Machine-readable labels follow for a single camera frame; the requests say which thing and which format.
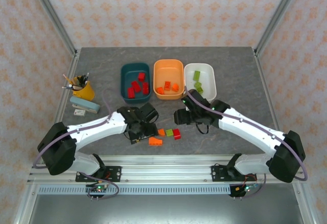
lego brick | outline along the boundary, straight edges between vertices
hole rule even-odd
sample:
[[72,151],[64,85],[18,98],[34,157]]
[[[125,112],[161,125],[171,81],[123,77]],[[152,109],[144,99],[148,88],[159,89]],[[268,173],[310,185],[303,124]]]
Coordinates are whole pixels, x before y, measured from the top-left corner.
[[202,84],[199,82],[199,81],[197,81],[195,84],[194,84],[194,88],[200,88],[202,86]]
[[140,87],[140,85],[138,84],[137,81],[133,81],[131,84],[132,84],[132,87],[133,87],[133,89],[134,89],[134,91],[135,91],[136,93],[138,93],[138,92],[141,91],[141,87]]
[[200,79],[200,71],[195,71],[194,76],[193,76],[193,80],[194,81],[199,81],[199,79]]
[[129,99],[135,98],[135,93],[133,87],[127,88],[127,96]]
[[181,135],[180,135],[179,129],[174,129],[174,130],[173,130],[173,134],[174,134],[174,139],[175,139],[175,140],[178,140],[178,139],[181,138]]
[[160,94],[160,95],[164,95],[165,91],[162,87],[159,87],[157,88],[157,92]]
[[144,82],[144,83],[142,84],[142,86],[143,86],[143,94],[144,94],[144,95],[149,94],[149,84],[148,84],[148,82]]
[[162,140],[155,137],[149,138],[149,146],[162,146]]
[[203,93],[203,89],[201,87],[197,88],[196,90],[198,91],[199,94]]
[[164,129],[159,129],[158,134],[159,134],[159,136],[165,136],[166,135]]
[[165,81],[165,90],[170,90],[170,82]]
[[145,79],[145,73],[144,72],[140,72],[138,74],[138,81],[144,82],[144,79]]
[[166,130],[166,135],[173,136],[174,135],[173,130],[172,129]]
[[177,92],[179,90],[179,86],[177,84],[174,84],[172,90]]

patterned wallpaper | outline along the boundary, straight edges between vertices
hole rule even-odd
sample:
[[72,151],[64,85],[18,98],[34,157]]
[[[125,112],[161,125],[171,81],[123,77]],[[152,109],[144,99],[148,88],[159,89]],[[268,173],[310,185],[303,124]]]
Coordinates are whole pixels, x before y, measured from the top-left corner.
[[38,0],[0,0],[0,19],[0,223],[11,224],[71,56]]
[[327,223],[327,0],[294,0],[260,61],[278,122],[299,132]]
[[256,47],[281,0],[50,0],[76,48]]

red block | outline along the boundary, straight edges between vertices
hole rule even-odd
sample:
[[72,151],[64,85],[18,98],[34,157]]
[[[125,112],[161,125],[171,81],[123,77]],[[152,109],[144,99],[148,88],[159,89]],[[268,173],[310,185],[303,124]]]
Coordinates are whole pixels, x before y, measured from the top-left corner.
[[127,88],[127,96],[129,99],[135,98],[135,93],[133,87]]
[[165,81],[165,90],[170,90],[170,82]]
[[144,95],[149,94],[149,84],[148,84],[148,82],[143,83],[143,94]]
[[140,81],[140,82],[144,82],[144,79],[145,79],[145,73],[140,72],[140,73],[138,74],[138,81]]
[[138,92],[141,91],[141,87],[140,87],[140,85],[138,84],[138,82],[136,82],[136,81],[133,81],[133,82],[132,82],[132,87],[133,87],[133,89],[134,89],[134,91],[135,91],[136,93],[138,93]]
[[175,140],[178,140],[178,139],[181,138],[181,136],[180,136],[180,132],[179,132],[179,129],[174,129],[174,130],[173,130],[173,133],[174,133],[174,139],[175,139]]

green lego brick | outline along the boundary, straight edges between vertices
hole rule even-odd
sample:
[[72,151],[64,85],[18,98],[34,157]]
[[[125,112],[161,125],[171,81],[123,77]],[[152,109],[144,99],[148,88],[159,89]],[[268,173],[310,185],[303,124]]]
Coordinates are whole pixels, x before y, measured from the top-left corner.
[[195,71],[194,76],[193,76],[193,80],[194,81],[199,81],[199,78],[200,78],[200,71]]
[[197,88],[196,90],[198,91],[199,94],[202,94],[203,93],[203,90],[202,90],[201,87]]
[[197,88],[200,88],[202,86],[202,84],[197,81],[195,84],[194,84],[194,87],[197,89]]
[[173,136],[174,135],[173,130],[172,129],[166,130],[166,135]]

